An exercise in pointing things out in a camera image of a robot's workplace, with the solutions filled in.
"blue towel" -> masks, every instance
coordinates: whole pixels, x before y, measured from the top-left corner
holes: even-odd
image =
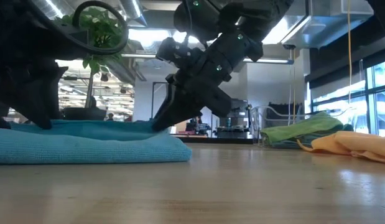
[[[182,162],[191,150],[149,122],[52,121],[51,130],[33,124],[0,129],[0,164],[114,164]]]

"orange cloth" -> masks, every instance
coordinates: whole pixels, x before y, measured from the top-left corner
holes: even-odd
[[[308,152],[350,155],[385,163],[385,138],[372,134],[338,131],[312,141],[312,148],[303,146],[299,140],[297,143]]]

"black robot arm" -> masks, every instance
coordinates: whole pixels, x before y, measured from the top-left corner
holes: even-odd
[[[226,116],[231,98],[219,85],[231,80],[230,73],[245,57],[255,62],[263,56],[261,41],[293,1],[273,0],[256,9],[231,3],[221,10],[207,0],[189,1],[192,27],[182,3],[174,14],[178,31],[187,31],[203,44],[220,36],[205,51],[190,49],[173,38],[163,41],[157,58],[174,63],[179,70],[166,78],[167,96],[155,115],[153,129],[160,131],[199,116],[204,106],[217,116]]]

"green towel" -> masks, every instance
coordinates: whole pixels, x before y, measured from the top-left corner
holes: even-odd
[[[333,134],[337,131],[343,130],[345,127],[343,123],[336,118],[332,118],[326,112],[318,113],[309,119],[292,124],[290,126],[279,126],[264,128],[261,130],[262,133],[268,136],[269,142],[277,142],[304,134],[316,133],[316,132],[332,132]]]

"wooden table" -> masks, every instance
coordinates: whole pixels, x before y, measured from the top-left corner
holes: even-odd
[[[0,166],[0,224],[385,223],[385,165],[192,144],[173,164]]]

